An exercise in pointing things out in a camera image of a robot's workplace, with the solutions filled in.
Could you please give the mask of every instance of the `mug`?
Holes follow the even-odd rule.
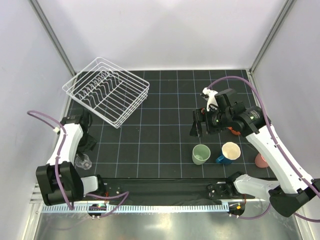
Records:
[[[229,165],[241,155],[240,147],[234,142],[223,144],[219,157],[215,160],[217,164]]]

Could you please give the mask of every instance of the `white dish rack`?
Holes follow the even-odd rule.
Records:
[[[62,89],[115,128],[147,98],[149,82],[97,57]]]

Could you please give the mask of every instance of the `reflective floor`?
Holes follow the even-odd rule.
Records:
[[[256,216],[266,202],[247,202],[243,216]],[[86,213],[42,213],[37,240],[301,240],[295,218],[273,209],[257,220],[227,213],[114,214],[92,220]]]

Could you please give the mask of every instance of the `metal wire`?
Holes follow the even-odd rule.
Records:
[[[76,102],[119,128],[147,98],[149,82],[97,57],[62,89]]]

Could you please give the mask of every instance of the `white panel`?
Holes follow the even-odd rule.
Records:
[[[0,239],[15,240],[26,224],[36,168],[46,164],[56,137],[26,112],[60,118],[62,85],[71,76],[28,1],[1,1],[0,16]]]
[[[40,0],[76,71],[249,68],[285,0]]]
[[[297,1],[254,73],[278,135],[300,165],[320,178],[320,1]],[[307,217],[320,219],[320,200]],[[312,223],[316,239],[319,224]]]

